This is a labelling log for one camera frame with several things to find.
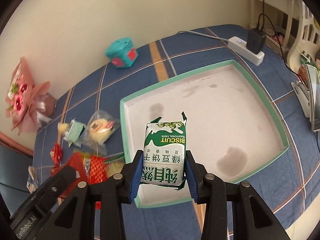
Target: blue gripper pad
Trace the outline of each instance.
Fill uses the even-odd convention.
[[[130,186],[130,196],[129,196],[130,202],[132,202],[137,197],[137,194],[138,194],[138,189],[139,189],[139,185],[142,177],[142,163],[143,163],[143,154],[141,154],[139,158],[138,165],[132,177],[131,186]]]
[[[186,176],[187,176],[190,195],[194,199],[194,201],[197,203],[199,198],[198,187],[197,187],[196,178],[193,174],[188,158],[186,158]]]

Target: shallow tray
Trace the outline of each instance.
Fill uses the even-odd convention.
[[[202,67],[167,79],[120,102],[126,163],[143,149],[146,124],[187,120],[187,150],[224,181],[237,183],[263,169],[289,147],[281,121],[259,85],[236,61]],[[191,200],[182,190],[140,185],[137,207]]]

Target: power strip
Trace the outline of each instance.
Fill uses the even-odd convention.
[[[264,53],[262,51],[260,51],[258,54],[254,54],[247,49],[247,42],[236,36],[228,39],[228,48],[232,49],[242,57],[245,57],[256,66],[259,66],[264,58]]]

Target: black charger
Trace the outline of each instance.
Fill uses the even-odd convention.
[[[266,43],[267,34],[259,29],[251,29],[247,39],[247,49],[254,54],[258,54],[262,51],[264,44]]]

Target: green and white biscuit package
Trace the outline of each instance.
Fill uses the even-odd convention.
[[[165,187],[185,185],[186,122],[159,122],[161,117],[147,124],[143,149],[141,181]]]

